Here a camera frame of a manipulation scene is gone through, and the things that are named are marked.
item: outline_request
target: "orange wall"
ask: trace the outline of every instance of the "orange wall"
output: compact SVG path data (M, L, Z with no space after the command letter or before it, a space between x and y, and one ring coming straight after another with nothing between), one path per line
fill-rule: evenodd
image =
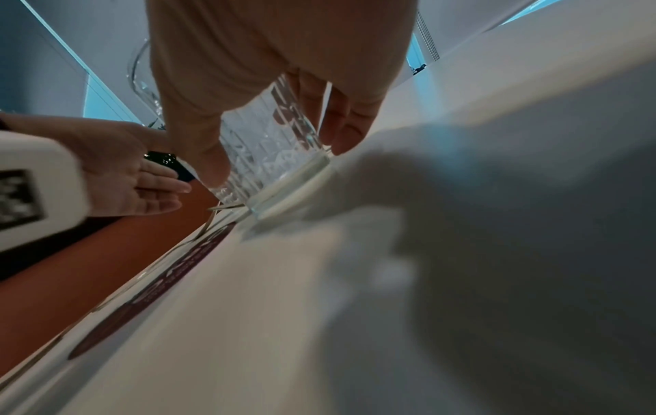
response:
M0 282L0 376L201 226L217 200L191 185L180 210L124 217Z

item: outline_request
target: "white table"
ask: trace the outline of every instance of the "white table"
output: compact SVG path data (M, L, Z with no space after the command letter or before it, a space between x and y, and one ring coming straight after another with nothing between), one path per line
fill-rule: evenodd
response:
M566 0L453 52L299 210L65 361L163 261L0 413L655 413L654 21Z

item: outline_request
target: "textured glass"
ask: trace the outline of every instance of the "textured glass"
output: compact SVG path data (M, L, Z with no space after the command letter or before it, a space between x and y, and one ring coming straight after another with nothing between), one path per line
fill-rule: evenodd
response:
M161 118L148 42L128 76L135 93ZM243 202L254 211L262 210L272 198L286 196L328 164L314 128L300 112L284 77L246 106L224 113L218 139L232 170L226 184L210 190L223 203Z

